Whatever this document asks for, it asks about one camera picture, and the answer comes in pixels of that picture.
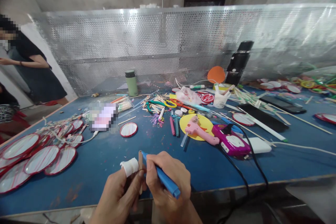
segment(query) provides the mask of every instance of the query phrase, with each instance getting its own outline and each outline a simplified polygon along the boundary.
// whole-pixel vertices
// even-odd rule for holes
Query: black smartphone
[[[266,102],[266,103],[269,103],[269,104],[272,104],[272,105],[274,105],[278,108],[281,108],[281,109],[283,109],[286,112],[291,113],[291,114],[303,114],[303,113],[307,112],[307,110],[303,109],[302,107],[295,106],[295,105],[293,105],[289,102],[277,99],[277,98],[272,97],[272,96],[263,96],[259,100],[261,100],[263,102]]]
[[[265,112],[252,106],[251,104],[241,104],[237,107],[276,132],[284,132],[285,130],[289,129],[289,127],[283,122],[280,122],[278,119],[275,119],[274,117],[266,114]]]

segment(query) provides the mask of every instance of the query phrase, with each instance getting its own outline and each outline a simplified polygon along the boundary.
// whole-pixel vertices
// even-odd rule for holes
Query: green bottle
[[[129,96],[137,96],[139,94],[138,92],[138,86],[137,86],[137,80],[135,77],[135,72],[133,70],[129,70],[125,72],[126,77],[126,83],[128,86],[128,95]]]

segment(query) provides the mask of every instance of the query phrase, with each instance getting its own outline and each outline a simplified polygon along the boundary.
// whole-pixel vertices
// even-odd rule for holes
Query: purple device
[[[212,128],[212,133],[219,138],[219,144],[229,156],[245,156],[250,153],[250,146],[233,131],[231,134],[224,134],[223,129],[226,125],[218,124]]]

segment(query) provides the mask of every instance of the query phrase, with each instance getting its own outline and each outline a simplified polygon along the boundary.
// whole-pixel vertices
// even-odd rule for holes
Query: blue table
[[[303,92],[307,97],[312,93]],[[308,104],[298,101],[307,109],[307,113],[299,117],[314,123],[333,135],[316,129],[289,115],[281,114],[292,125],[282,133],[289,143],[311,146],[336,153],[336,126],[313,118],[318,112],[336,113],[335,105],[317,103],[319,96]],[[80,97],[69,103],[60,114],[56,112],[48,117],[48,121],[68,118],[82,112],[89,103],[108,102],[111,97]],[[138,157],[139,150],[157,154],[167,151],[172,157],[181,160],[191,173],[191,184],[196,191],[218,190],[230,187],[241,187],[243,181],[226,158],[213,146],[206,142],[190,140],[188,149],[184,152],[180,147],[183,137],[172,136],[169,121],[162,128],[153,126],[149,113],[139,109],[121,118],[119,122],[136,116],[132,122],[137,123],[139,130],[131,138],[122,138],[120,126],[114,126],[108,132],[100,132],[92,141],[78,147],[78,157],[63,173],[56,176],[45,176],[43,173],[34,175],[19,189],[0,196],[0,216],[25,212],[48,211],[98,203],[107,177],[120,168],[121,161]],[[43,122],[29,128],[24,134],[33,133],[43,126]],[[268,132],[258,126],[250,129],[266,139],[277,141]],[[86,128],[84,139],[89,139],[92,132]],[[258,154],[258,161],[270,183],[281,181],[296,181],[311,177],[326,177],[336,173],[336,157],[322,152],[299,149],[289,146],[278,146],[269,153]],[[240,168],[249,184],[263,183],[263,178],[253,160],[233,160]],[[149,198],[150,192],[144,192],[142,198]]]

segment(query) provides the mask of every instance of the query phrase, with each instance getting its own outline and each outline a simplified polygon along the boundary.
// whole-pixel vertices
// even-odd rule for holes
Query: thermos bottle
[[[235,52],[227,67],[227,77],[225,83],[237,86],[243,75],[246,64],[250,58],[253,41],[243,41],[240,43],[237,52]]]
[[[137,80],[135,77],[135,72],[133,70],[125,72],[126,77],[126,83],[128,86],[128,95],[129,96],[137,96],[139,94],[138,92],[138,86],[137,86]]]

